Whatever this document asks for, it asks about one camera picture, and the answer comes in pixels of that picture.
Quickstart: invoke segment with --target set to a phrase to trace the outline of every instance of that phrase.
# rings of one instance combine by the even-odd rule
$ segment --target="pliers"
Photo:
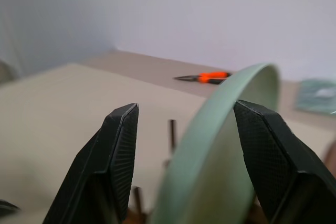
[[[211,84],[221,84],[226,78],[231,76],[228,72],[211,72],[211,73],[200,73],[198,76],[180,76],[175,77],[175,80],[181,81],[198,81],[200,83],[211,83]]]

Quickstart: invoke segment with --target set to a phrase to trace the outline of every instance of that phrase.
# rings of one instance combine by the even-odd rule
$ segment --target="orange-handled pliers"
[[[180,76],[175,77],[176,80],[181,81],[198,81],[201,83],[221,84],[231,73],[228,72],[211,72],[200,73],[198,76]]]

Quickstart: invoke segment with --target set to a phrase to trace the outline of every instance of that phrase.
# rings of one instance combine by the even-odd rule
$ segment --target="white wall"
[[[336,0],[112,0],[119,49],[284,79],[334,77]]]
[[[26,74],[114,48],[109,0],[3,0]]]

